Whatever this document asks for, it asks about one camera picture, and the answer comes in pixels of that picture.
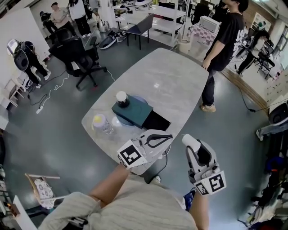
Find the person in white shirt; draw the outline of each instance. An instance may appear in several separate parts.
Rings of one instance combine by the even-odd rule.
[[[91,36],[90,27],[86,21],[86,13],[82,0],[69,0],[70,15],[75,20],[82,38]]]
[[[54,2],[51,7],[53,10],[53,13],[51,14],[51,21],[55,24],[55,26],[58,29],[66,28],[70,30],[74,36],[76,36],[75,30],[67,17],[68,10],[64,7],[59,8],[57,2]]]
[[[252,37],[251,39],[254,39],[254,41],[251,42],[251,46],[248,47],[249,53],[247,54],[246,59],[241,63],[239,69],[237,70],[237,73],[239,75],[242,75],[244,70],[248,69],[255,61],[255,59],[258,57],[258,54],[262,49],[264,42],[266,42],[269,39],[269,33],[265,30],[262,30],[259,31],[255,35],[255,37]]]

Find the black t-shirt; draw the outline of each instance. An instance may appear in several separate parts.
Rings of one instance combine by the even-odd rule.
[[[212,59],[209,68],[222,71],[237,53],[242,39],[245,35],[243,16],[239,13],[229,13],[222,22],[219,32],[208,50],[206,56],[211,52],[216,41],[220,41],[225,46],[221,52]]]
[[[43,22],[44,25],[52,22],[50,16],[51,16],[50,13],[44,13],[41,16],[41,21]]]

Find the marble table top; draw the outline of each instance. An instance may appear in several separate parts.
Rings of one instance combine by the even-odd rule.
[[[117,92],[125,91],[129,95],[143,97],[156,113],[171,122],[166,131],[175,139],[197,105],[207,77],[208,72],[195,62],[158,48],[123,73],[100,96],[82,119],[82,125],[95,143],[119,162],[117,150],[145,130],[125,126],[118,121],[111,109]],[[104,114],[113,125],[112,134],[92,130],[92,119],[97,113]],[[153,163],[136,167],[132,172],[141,175]]]

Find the black pants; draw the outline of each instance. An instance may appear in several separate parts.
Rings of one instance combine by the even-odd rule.
[[[239,66],[237,73],[242,74],[245,69],[248,69],[252,65],[252,63],[255,61],[255,59],[256,58],[253,56],[253,54],[251,52],[249,52],[247,54],[246,59]]]
[[[37,77],[32,73],[31,71],[31,67],[34,66],[44,77],[47,76],[47,71],[44,69],[44,67],[39,63],[37,56],[34,54],[30,54],[28,56],[28,60],[29,60],[29,66],[28,68],[24,71],[29,79],[35,83],[35,84],[39,84],[39,81],[37,79]]]
[[[53,22],[48,22],[45,24],[45,26],[50,34],[53,34],[56,30],[58,30],[58,28],[54,25]]]
[[[88,17],[88,20],[92,18],[92,11],[88,9],[87,5],[84,4],[85,13]]]
[[[78,30],[81,35],[89,34],[91,33],[90,27],[88,25],[88,22],[86,21],[86,15],[84,15],[81,18],[75,19],[75,22],[78,26]]]
[[[49,36],[49,38],[52,40],[52,43],[54,44],[54,42],[55,42],[54,32],[55,32],[56,30],[58,30],[58,28],[54,25],[53,22],[47,22],[47,23],[45,24],[45,26],[46,26],[47,30],[49,31],[49,33],[51,34],[51,35]]]
[[[209,72],[208,79],[202,92],[202,101],[204,106],[211,106],[214,104],[214,87],[215,87],[214,74],[217,71],[208,68],[208,72]]]
[[[71,22],[67,22],[64,26],[60,27],[59,29],[68,29],[71,31],[71,33],[76,36],[76,32],[74,30],[74,27],[72,26]]]

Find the hand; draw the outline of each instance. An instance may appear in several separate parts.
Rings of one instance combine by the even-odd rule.
[[[203,61],[203,63],[202,63],[202,67],[203,67],[205,70],[207,70],[208,67],[210,66],[210,63],[211,63],[211,61],[206,58],[206,59]]]

